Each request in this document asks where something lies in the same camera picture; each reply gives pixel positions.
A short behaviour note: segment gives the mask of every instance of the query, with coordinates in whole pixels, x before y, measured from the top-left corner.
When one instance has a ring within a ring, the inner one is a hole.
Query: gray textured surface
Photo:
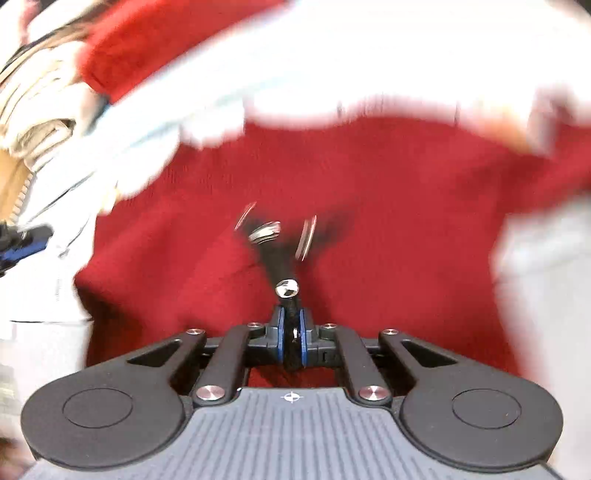
[[[552,480],[543,466],[484,475],[461,472],[418,451],[390,414],[352,404],[339,388],[242,390],[225,406],[199,410],[166,450],[103,472],[38,462],[24,480]]]

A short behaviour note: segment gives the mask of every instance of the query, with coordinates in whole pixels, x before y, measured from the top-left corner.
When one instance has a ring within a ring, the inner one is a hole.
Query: blue object
[[[277,325],[277,356],[279,357],[279,363],[283,363],[283,323],[285,321],[285,308],[281,307],[279,311],[279,322]]]
[[[0,261],[16,263],[23,258],[30,257],[33,254],[45,250],[47,248],[48,241],[49,239],[47,238],[45,240],[33,242],[31,245],[27,245],[26,247],[11,248],[10,250],[0,254]]]
[[[308,347],[306,339],[306,315],[304,309],[300,310],[300,339],[301,339],[301,364],[303,367],[308,366]]]

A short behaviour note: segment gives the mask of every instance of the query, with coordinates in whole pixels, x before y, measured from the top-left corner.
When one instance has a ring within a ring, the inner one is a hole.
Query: round black pad
[[[400,420],[431,456],[481,472],[546,460],[563,425],[546,390],[475,362],[425,369],[402,402]]]
[[[460,393],[453,399],[452,409],[461,421],[479,429],[501,429],[521,415],[516,399],[489,388]]]
[[[45,385],[22,410],[29,447],[75,469],[110,468],[149,455],[185,419],[160,370],[107,362]]]
[[[70,398],[64,405],[64,415],[79,427],[102,429],[125,420],[133,407],[126,393],[114,388],[94,388]]]

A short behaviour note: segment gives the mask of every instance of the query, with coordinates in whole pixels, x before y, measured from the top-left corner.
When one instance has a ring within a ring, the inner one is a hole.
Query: red fabric
[[[301,296],[316,323],[368,337],[394,327],[517,372],[489,255],[507,213],[589,185],[590,149],[591,138],[565,127],[552,160],[518,156],[411,119],[310,131],[248,125],[219,148],[181,146],[152,186],[98,220],[94,256],[76,278],[97,320],[91,361],[188,327],[217,336],[266,321],[272,290],[233,231],[256,200],[287,228],[313,214],[319,224],[335,214],[350,222],[339,241],[300,265]]]
[[[117,102],[187,50],[283,0],[120,0],[78,58],[82,79]]]

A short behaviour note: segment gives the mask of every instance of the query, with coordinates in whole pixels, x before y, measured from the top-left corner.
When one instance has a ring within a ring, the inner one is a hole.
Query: folded cloth
[[[32,177],[20,159],[0,150],[0,222],[15,223]]]
[[[74,58],[82,47],[71,41],[35,53],[0,92],[0,148],[32,171],[42,166],[35,165],[40,156],[84,134],[101,105],[76,72]]]
[[[121,0],[94,25],[80,55],[80,73],[95,91],[117,102],[142,80],[213,34],[283,2]]]
[[[30,59],[35,53],[45,48],[54,48],[74,40],[81,40],[88,35],[86,24],[73,24],[42,37],[25,48],[20,48],[6,63],[0,72],[0,85],[6,81],[23,63]]]
[[[28,25],[29,41],[35,41],[64,25],[80,21],[94,22],[117,0],[59,0],[47,8],[43,8],[45,0],[37,1],[41,8]]]

